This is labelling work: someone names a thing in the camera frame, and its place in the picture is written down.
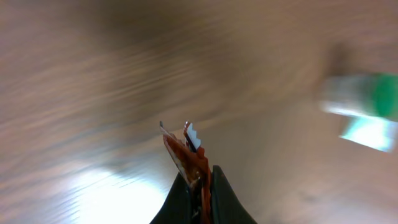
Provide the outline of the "orange chocolate bar wrapper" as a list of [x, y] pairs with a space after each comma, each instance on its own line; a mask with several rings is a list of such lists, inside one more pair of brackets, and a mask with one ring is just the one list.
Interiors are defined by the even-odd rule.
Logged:
[[184, 140], [168, 131], [163, 122], [159, 126], [164, 145], [188, 185], [193, 200], [193, 216], [199, 216], [200, 223], [211, 224], [211, 170], [193, 123], [185, 122]]

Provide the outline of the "white wet wipes pack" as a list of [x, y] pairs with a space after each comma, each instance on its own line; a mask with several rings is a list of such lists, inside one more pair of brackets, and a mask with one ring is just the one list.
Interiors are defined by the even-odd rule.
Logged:
[[397, 122], [378, 117], [351, 117], [340, 138], [382, 152], [392, 152], [397, 142]]

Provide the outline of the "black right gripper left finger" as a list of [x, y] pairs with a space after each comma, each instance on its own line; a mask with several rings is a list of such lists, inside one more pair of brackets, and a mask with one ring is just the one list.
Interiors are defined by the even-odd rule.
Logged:
[[165, 202], [150, 224], [190, 224], [191, 197], [186, 181], [177, 174]]

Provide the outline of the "green lid jar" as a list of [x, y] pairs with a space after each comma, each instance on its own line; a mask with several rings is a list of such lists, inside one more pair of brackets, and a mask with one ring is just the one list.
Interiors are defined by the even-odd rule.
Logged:
[[320, 90], [327, 113], [397, 121], [397, 75], [357, 73], [327, 78]]

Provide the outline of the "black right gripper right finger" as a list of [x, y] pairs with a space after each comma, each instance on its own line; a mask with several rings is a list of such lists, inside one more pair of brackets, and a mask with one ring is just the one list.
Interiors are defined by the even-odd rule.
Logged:
[[214, 165], [211, 180], [211, 212], [214, 224], [256, 224], [238, 200], [220, 166]]

